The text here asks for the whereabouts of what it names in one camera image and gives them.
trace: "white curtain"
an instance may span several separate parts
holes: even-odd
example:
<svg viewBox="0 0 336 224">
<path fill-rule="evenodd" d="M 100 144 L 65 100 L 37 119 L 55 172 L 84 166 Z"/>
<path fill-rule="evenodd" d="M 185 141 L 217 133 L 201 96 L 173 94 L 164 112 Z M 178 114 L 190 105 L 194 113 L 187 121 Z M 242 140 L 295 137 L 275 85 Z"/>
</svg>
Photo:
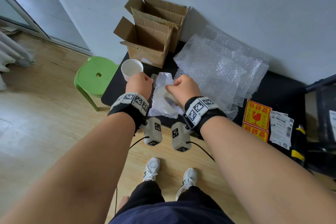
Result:
<svg viewBox="0 0 336 224">
<path fill-rule="evenodd" d="M 10 63 L 29 67 L 34 61 L 34 57 L 29 52 L 0 31 L 0 72 L 9 72 L 6 65 Z M 6 84 L 0 74 L 0 90 L 5 90 L 6 88 Z"/>
</svg>

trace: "black table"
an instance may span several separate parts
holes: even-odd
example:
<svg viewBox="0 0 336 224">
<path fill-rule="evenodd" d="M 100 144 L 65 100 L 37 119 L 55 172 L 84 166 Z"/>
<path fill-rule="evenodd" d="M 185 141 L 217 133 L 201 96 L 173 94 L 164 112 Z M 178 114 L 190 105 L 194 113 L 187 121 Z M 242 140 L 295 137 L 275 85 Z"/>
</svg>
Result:
<svg viewBox="0 0 336 224">
<path fill-rule="evenodd" d="M 184 44 L 184 42 L 180 42 L 178 44 L 175 54 L 182 49 Z M 152 74 L 167 72 L 171 73 L 174 78 L 174 75 L 178 69 L 173 60 L 175 54 L 171 52 L 168 53 L 163 68 L 157 68 L 151 65 L 143 64 L 144 73 L 151 77 Z M 127 59 L 129 59 L 128 53 L 126 53 L 121 63 Z M 111 106 L 120 95 L 125 93 L 126 83 L 127 82 L 121 73 L 121 66 L 119 66 L 101 98 L 102 103 Z M 265 77 L 262 79 L 257 92 L 253 94 L 252 100 L 257 103 L 269 106 L 273 108 L 274 111 L 287 113 L 289 117 L 294 119 L 293 126 L 295 128 L 298 127 L 299 124 L 306 128 L 304 87 L 305 84 L 302 82 L 268 71 Z M 148 102 L 150 105 L 152 104 L 152 96 Z M 233 122 L 239 126 L 241 126 L 243 123 L 246 102 L 247 100 L 245 99 L 243 107 L 239 107 L 238 114 L 233 120 Z M 178 121 L 185 123 L 182 116 L 180 115 L 178 119 L 171 119 L 165 116 L 157 116 L 157 118 L 161 121 L 163 126 L 168 128 L 171 128 L 171 126 Z M 290 154 L 289 150 L 286 150 L 285 148 L 278 146 L 269 140 L 268 143 L 286 155 Z"/>
</svg>

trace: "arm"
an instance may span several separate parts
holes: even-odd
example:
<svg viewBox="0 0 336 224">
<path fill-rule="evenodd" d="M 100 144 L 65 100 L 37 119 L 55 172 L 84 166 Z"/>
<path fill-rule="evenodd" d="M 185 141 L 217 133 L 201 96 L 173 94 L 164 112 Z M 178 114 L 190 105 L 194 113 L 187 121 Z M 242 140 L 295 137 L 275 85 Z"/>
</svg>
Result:
<svg viewBox="0 0 336 224">
<path fill-rule="evenodd" d="M 182 105 L 201 95 L 187 76 L 166 89 Z M 205 122 L 201 134 L 252 222 L 335 222 L 336 197 L 269 144 L 221 116 Z"/>
<path fill-rule="evenodd" d="M 146 99 L 153 79 L 130 78 L 126 92 Z M 135 131 L 131 116 L 112 114 L 70 149 L 0 223 L 104 223 Z"/>
</svg>

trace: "cardboard box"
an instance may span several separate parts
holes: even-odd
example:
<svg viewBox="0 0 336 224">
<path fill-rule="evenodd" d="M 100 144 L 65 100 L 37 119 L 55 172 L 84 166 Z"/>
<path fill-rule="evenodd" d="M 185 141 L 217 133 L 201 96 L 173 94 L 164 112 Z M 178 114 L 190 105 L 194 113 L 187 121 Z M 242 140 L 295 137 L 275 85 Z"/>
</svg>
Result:
<svg viewBox="0 0 336 224">
<path fill-rule="evenodd" d="M 134 18 L 135 25 L 125 17 L 113 31 L 124 41 L 128 55 L 142 63 L 162 68 L 169 50 L 172 28 L 145 18 Z"/>
<path fill-rule="evenodd" d="M 144 18 L 172 27 L 169 51 L 175 52 L 190 7 L 163 0 L 129 0 L 125 8 L 134 18 Z"/>
</svg>

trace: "white ceramic cup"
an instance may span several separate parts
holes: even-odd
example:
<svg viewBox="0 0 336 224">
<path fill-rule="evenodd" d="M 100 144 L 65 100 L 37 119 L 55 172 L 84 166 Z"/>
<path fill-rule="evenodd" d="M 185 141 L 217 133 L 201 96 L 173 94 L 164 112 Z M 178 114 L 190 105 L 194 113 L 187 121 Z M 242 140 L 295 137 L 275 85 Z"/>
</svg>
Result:
<svg viewBox="0 0 336 224">
<path fill-rule="evenodd" d="M 125 78 L 125 81 L 128 82 L 128 79 L 136 73 L 143 72 L 144 66 L 142 63 L 136 59 L 128 59 L 125 60 L 124 63 L 121 64 L 121 72 Z"/>
</svg>

